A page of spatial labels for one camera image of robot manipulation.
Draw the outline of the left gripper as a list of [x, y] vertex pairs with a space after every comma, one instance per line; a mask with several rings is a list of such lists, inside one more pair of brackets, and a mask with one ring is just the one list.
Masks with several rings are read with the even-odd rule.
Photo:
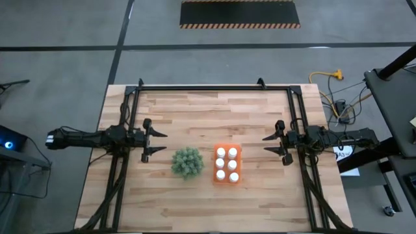
[[151, 127], [151, 120], [149, 118], [144, 119], [142, 128], [135, 129], [134, 134], [134, 147], [143, 149], [141, 155], [142, 163], [147, 163], [149, 161], [149, 155], [153, 155], [158, 151], [166, 149], [166, 146], [149, 147], [150, 135], [153, 137], [167, 137], [166, 134], [160, 133]]

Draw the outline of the black device with blue light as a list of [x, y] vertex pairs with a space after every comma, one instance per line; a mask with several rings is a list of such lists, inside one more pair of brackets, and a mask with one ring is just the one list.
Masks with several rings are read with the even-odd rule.
[[0, 146], [17, 152], [22, 152], [28, 137], [0, 125]]

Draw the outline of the white paper sheet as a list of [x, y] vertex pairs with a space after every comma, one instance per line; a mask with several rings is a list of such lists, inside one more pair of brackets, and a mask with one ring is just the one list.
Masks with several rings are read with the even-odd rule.
[[[344, 146], [343, 149], [339, 147], [333, 147], [333, 152], [335, 153], [336, 161], [340, 161], [344, 158], [349, 157], [352, 154], [352, 146]], [[349, 171], [341, 173], [342, 177], [358, 177], [359, 170], [358, 168], [351, 169]]]

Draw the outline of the black tripod leg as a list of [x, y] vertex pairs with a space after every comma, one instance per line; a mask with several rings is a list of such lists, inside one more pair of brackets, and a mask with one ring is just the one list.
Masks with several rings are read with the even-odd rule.
[[14, 81], [14, 82], [10, 82], [10, 83], [3, 83], [3, 84], [0, 84], [0, 97], [1, 97], [1, 95], [2, 94], [4, 94], [11, 86], [14, 86], [14, 85], [22, 85], [22, 84], [27, 84], [27, 83], [29, 83], [30, 82], [30, 80], [29, 79], [26, 79], [26, 80], [21, 80], [21, 81]]

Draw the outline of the green succulent plant in pot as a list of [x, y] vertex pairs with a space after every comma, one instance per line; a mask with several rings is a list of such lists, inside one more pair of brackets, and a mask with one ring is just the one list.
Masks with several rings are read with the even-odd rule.
[[204, 167], [203, 156], [197, 148], [179, 149], [172, 156], [172, 173], [184, 180], [200, 175]]

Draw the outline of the black side table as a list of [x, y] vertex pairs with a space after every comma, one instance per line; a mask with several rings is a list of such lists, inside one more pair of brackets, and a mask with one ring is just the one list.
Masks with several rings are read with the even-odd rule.
[[416, 216], [416, 188], [410, 176], [416, 177], [416, 74], [397, 70], [386, 79], [383, 71], [366, 71], [364, 78], [374, 100], [390, 130], [391, 137], [380, 142], [375, 149], [364, 149], [338, 162], [340, 172], [388, 158], [391, 170], [403, 190], [413, 214]]

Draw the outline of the orange plastic basket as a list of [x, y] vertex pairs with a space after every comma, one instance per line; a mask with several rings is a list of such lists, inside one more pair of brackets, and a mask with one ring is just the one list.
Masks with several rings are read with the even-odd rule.
[[[224, 148], [225, 149], [225, 151], [226, 151], [226, 155], [225, 155], [225, 157], [223, 158], [223, 160], [224, 160], [224, 162], [225, 162], [225, 165], [224, 165], [224, 167], [222, 168], [222, 169], [218, 169], [217, 167], [216, 167], [216, 165], [215, 165], [215, 161], [217, 160], [217, 155], [216, 155], [216, 151], [217, 151], [217, 149], [218, 148]], [[234, 159], [229, 159], [228, 158], [228, 151], [229, 151], [229, 149], [230, 148], [236, 148], [237, 149], [237, 151], [238, 151], [238, 154], [237, 154], [237, 157], [236, 158], [234, 158]], [[242, 155], [241, 155], [241, 153], [242, 153], [242, 148], [241, 148], [241, 146], [240, 145], [238, 145], [238, 144], [216, 144], [215, 146], [214, 146], [214, 157], [213, 157], [213, 160], [214, 160], [214, 166], [213, 166], [213, 181], [215, 182], [215, 183], [218, 183], [218, 184], [221, 184], [221, 185], [236, 185], [236, 184], [238, 184], [238, 183], [240, 183], [240, 181], [241, 181], [241, 179], [242, 179], [242, 176], [241, 176], [241, 170], [242, 170]], [[236, 162], [237, 162], [237, 168], [234, 170], [234, 171], [230, 171], [230, 170], [228, 170], [228, 162], [230, 161], [230, 160], [235, 160]], [[218, 170], [223, 170], [224, 172], [225, 172], [225, 174], [226, 174], [226, 176], [225, 176], [225, 178], [223, 179], [223, 180], [221, 180], [221, 181], [219, 181], [219, 180], [217, 180], [217, 178], [216, 178], [216, 172], [218, 171]], [[231, 173], [233, 173], [233, 172], [236, 172], [236, 173], [238, 173], [238, 175], [239, 175], [239, 181], [237, 182], [237, 183], [231, 183], [230, 181], [229, 181], [229, 175], [231, 174]]]

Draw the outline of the black upright pole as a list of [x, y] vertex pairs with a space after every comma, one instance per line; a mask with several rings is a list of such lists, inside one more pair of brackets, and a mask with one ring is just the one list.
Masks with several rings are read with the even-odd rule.
[[382, 68], [380, 71], [377, 71], [377, 75], [381, 80], [389, 81], [390, 76], [392, 76], [399, 69], [403, 68], [414, 59], [416, 59], [416, 44], [410, 47], [407, 51], [397, 57], [386, 67]]

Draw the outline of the black hazard-striped floor mat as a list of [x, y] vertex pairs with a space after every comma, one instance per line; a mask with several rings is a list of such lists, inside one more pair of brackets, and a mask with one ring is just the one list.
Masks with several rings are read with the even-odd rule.
[[293, 0], [184, 0], [180, 29], [299, 29]]

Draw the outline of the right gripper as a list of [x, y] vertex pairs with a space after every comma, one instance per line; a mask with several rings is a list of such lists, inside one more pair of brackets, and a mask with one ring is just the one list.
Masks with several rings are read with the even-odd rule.
[[285, 134], [285, 123], [283, 120], [278, 120], [276, 122], [275, 129], [275, 133], [263, 138], [263, 140], [276, 140], [279, 138], [279, 147], [265, 147], [265, 150], [281, 156], [283, 165], [288, 166], [293, 163], [293, 156], [288, 152], [288, 149], [295, 148], [296, 132], [289, 131], [289, 133]]

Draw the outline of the grey metal stand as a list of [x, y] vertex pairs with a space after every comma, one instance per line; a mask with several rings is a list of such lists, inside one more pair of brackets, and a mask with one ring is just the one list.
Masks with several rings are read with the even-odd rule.
[[33, 166], [38, 166], [41, 170], [51, 170], [51, 163], [48, 159], [43, 161], [37, 159], [25, 153], [16, 152], [12, 150], [7, 150], [5, 148], [0, 148], [0, 158], [8, 159], [12, 162], [15, 162], [18, 166], [21, 166], [22, 169], [17, 175], [16, 179], [11, 179], [12, 189], [10, 191], [0, 191], [0, 193], [8, 194], [9, 200], [4, 206], [4, 209], [0, 212], [0, 234], [7, 234], [10, 230], [10, 224], [12, 219], [16, 214], [21, 197], [31, 197], [43, 199], [45, 196], [35, 196], [24, 194], [23, 190], [25, 188], [24, 181], [29, 177], [29, 171]]

